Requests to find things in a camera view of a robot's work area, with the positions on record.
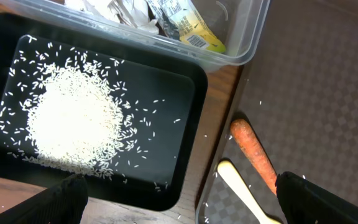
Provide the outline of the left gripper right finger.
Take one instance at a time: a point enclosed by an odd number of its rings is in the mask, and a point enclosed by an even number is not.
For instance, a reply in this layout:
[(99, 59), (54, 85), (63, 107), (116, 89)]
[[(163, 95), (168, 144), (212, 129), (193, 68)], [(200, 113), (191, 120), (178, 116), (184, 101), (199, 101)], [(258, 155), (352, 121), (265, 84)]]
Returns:
[(292, 172), (278, 175), (277, 198), (288, 223), (358, 224), (358, 207)]

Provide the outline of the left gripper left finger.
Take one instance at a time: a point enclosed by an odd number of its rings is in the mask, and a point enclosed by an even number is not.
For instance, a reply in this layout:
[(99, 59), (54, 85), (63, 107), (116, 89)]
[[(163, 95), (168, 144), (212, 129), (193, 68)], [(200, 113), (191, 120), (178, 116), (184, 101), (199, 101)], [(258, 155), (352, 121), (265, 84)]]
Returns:
[(86, 179), (73, 174), (0, 213), (0, 224), (79, 223), (87, 203)]

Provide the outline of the yellow plastic spoon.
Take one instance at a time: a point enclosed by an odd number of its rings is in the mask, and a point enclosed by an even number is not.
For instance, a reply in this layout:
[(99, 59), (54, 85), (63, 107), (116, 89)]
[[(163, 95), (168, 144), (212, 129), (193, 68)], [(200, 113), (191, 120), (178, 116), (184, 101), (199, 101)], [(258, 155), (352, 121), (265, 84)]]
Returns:
[(248, 186), (244, 182), (232, 162), (224, 160), (217, 166), (218, 174), (231, 190), (240, 198), (245, 206), (253, 213), (260, 224), (280, 224), (279, 221), (270, 218), (257, 203)]

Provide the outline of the orange carrot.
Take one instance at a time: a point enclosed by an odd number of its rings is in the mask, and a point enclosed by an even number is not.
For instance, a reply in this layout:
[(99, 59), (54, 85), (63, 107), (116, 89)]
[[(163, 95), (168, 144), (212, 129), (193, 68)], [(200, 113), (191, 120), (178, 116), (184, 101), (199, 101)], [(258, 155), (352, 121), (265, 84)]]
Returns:
[(276, 195), (277, 173), (250, 124), (244, 119), (236, 119), (231, 123), (230, 130), (243, 154), (271, 192)]

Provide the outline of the pile of rice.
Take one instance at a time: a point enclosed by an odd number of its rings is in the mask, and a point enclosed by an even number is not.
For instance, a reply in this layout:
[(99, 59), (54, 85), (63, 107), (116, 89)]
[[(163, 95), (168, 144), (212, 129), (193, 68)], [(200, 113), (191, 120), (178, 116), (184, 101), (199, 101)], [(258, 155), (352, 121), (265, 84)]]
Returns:
[(193, 90), (174, 73), (25, 35), (2, 90), (0, 151), (161, 191), (173, 179)]

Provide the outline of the white tissue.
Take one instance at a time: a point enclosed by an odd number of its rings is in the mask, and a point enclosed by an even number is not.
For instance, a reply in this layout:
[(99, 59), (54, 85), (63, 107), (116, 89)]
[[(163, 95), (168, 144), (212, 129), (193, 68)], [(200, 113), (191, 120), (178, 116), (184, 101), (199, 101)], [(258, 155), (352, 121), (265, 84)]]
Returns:
[(64, 5), (152, 34), (159, 33), (157, 20), (149, 17), (145, 0), (65, 0)]

